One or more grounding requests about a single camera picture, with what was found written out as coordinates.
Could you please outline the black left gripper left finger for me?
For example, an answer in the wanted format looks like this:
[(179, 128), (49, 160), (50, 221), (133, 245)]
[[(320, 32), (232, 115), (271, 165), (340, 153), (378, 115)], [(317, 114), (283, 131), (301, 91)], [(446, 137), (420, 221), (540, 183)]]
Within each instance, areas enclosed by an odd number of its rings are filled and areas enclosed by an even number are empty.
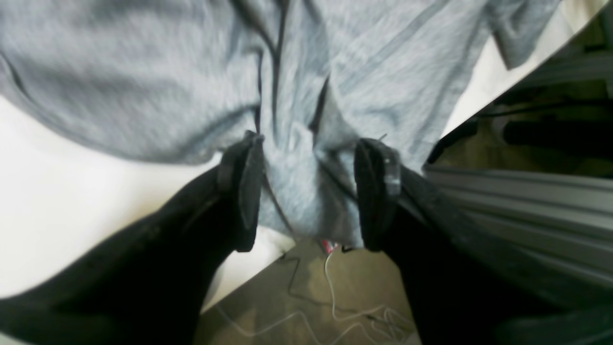
[(254, 246), (263, 140), (247, 131), (160, 209), (2, 299), (2, 334), (29, 345), (190, 345), (217, 269)]

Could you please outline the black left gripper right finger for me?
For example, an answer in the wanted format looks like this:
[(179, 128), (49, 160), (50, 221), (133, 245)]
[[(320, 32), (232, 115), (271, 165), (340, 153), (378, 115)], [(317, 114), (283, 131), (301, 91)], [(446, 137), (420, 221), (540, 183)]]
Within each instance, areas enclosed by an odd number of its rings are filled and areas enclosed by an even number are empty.
[(610, 345), (612, 289), (487, 234), (396, 150), (358, 140), (362, 240), (399, 268), (424, 345)]

